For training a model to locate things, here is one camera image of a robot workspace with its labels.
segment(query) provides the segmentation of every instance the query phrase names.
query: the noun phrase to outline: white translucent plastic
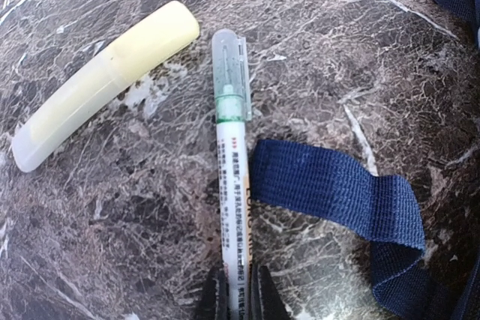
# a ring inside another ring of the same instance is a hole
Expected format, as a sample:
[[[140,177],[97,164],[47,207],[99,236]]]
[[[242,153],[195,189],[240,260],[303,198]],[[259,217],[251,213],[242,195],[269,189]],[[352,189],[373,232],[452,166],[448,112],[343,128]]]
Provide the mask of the white translucent plastic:
[[[18,167],[35,170],[93,114],[199,32],[195,17],[178,1],[127,30],[62,85],[15,135],[12,149]]]

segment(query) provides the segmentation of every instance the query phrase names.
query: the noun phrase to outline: marble surface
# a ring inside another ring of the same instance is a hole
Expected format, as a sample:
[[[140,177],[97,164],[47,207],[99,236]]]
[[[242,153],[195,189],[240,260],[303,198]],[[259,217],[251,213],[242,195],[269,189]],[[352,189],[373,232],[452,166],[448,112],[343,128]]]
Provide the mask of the marble surface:
[[[247,37],[249,149],[292,139],[406,176],[424,263],[462,288],[479,233],[480,59],[431,0],[180,0],[200,38],[21,173],[18,127],[168,1],[0,0],[0,319],[191,317],[221,257],[209,41],[223,27]],[[396,319],[351,231],[255,203],[253,236],[294,319]]]

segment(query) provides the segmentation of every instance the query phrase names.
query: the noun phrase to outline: pen clip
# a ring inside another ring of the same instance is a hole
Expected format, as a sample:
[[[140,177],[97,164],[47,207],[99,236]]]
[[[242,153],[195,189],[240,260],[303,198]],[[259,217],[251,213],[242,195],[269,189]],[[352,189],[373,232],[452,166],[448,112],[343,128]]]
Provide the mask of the pen clip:
[[[244,37],[238,38],[238,53],[240,55],[240,74],[241,87],[243,89],[245,120],[252,120],[252,97],[250,93],[250,76],[248,74],[248,57],[247,57],[247,41]]]

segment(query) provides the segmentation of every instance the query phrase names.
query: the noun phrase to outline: white pen barrel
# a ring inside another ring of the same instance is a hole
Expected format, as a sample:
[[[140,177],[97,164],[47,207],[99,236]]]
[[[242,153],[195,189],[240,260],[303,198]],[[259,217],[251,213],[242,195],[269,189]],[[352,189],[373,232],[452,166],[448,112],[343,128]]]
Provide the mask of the white pen barrel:
[[[185,48],[200,28],[171,1],[115,39],[59,88],[12,141],[16,164],[36,169],[78,127],[143,74]]]
[[[248,320],[251,266],[250,183],[245,123],[217,124],[223,266],[231,320]]]

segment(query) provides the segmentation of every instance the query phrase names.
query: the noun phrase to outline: marble countertop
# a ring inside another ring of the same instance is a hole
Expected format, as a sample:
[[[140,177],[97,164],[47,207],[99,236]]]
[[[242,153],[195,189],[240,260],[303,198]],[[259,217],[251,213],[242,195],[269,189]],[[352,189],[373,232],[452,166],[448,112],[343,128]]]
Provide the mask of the marble countertop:
[[[0,0],[0,319],[191,317],[221,257],[210,40],[223,27],[247,38],[249,149],[291,139],[404,175],[425,265],[462,287],[479,231],[480,61],[431,0],[179,0],[200,38],[21,173],[16,129],[168,1]],[[396,319],[350,230],[256,203],[253,236],[294,319]]]

